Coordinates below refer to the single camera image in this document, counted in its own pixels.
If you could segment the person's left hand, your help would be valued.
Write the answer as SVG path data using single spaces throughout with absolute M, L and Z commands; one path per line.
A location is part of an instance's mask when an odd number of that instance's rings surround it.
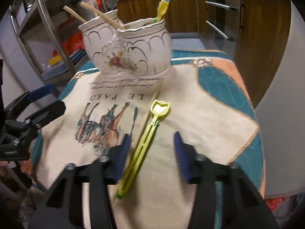
M 3 167 L 8 171 L 9 175 L 23 190 L 29 190 L 33 184 L 31 177 L 27 173 L 23 173 L 21 166 L 17 161 L 1 162 Z

